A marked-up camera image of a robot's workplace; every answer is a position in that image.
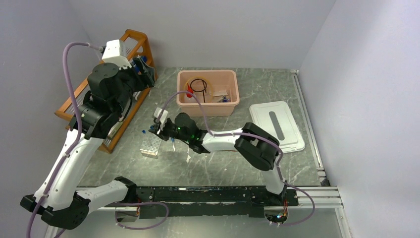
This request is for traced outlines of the yellow rubber tubing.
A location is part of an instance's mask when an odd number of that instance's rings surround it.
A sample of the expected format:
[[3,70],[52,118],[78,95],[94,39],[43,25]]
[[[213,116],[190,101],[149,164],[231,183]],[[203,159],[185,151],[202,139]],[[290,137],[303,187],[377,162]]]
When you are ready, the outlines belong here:
[[213,86],[209,80],[202,77],[192,77],[184,84],[183,89],[198,95],[199,97],[212,97]]

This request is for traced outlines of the pink plastic bin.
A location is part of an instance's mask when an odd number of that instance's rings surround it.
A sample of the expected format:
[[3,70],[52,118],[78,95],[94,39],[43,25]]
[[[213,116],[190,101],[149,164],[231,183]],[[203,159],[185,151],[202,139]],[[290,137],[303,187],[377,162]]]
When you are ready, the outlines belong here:
[[228,69],[183,70],[177,91],[193,93],[208,117],[229,116],[240,102],[236,73]]

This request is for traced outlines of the white bottle red cap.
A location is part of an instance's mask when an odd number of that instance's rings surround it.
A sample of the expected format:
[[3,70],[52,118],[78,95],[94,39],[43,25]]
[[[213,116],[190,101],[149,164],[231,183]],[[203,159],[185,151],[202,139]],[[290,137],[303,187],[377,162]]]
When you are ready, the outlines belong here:
[[193,91],[192,87],[190,86],[189,83],[187,83],[186,86],[187,86],[187,89],[186,89],[187,93],[184,96],[184,102],[185,103],[196,103],[197,101],[194,97],[195,94],[194,94],[194,91]]

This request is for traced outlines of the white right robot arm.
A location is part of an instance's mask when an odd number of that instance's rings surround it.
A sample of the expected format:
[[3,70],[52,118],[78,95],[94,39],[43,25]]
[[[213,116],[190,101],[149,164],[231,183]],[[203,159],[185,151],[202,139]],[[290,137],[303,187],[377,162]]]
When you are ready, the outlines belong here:
[[175,120],[161,115],[162,109],[154,114],[154,123],[148,130],[164,141],[180,140],[197,154],[216,151],[234,151],[242,155],[254,168],[261,171],[272,205],[280,205],[286,199],[286,180],[281,175],[280,160],[283,151],[279,141],[252,122],[242,128],[230,131],[212,131],[198,128],[196,122],[186,113],[180,113]]

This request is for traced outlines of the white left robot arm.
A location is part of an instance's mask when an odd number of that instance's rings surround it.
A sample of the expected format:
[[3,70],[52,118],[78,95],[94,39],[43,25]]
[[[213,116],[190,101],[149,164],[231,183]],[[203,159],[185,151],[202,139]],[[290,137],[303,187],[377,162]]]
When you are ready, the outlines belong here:
[[21,207],[39,214],[48,225],[66,230],[79,226],[98,208],[115,202],[131,206],[138,201],[136,184],[124,177],[83,192],[76,188],[112,127],[128,116],[133,94],[154,86],[155,70],[138,56],[129,66],[99,64],[87,81],[89,90],[76,110],[81,121],[71,119],[64,146],[46,181],[35,194],[20,201]]

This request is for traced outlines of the glass dropper blue fittings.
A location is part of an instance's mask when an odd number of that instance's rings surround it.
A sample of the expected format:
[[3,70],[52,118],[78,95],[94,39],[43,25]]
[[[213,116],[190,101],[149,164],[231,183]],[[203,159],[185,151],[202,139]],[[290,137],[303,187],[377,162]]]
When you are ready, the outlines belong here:
[[175,138],[171,138],[173,152],[176,152]]

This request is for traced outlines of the black wire tripod stand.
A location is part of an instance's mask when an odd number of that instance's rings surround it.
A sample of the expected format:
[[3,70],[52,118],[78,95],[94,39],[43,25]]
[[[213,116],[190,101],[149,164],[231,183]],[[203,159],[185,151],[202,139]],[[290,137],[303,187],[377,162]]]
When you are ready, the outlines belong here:
[[191,81],[190,86],[192,87],[194,93],[201,94],[202,102],[205,103],[206,102],[206,94],[208,92],[207,91],[207,87],[208,87],[207,82],[202,78],[194,78]]

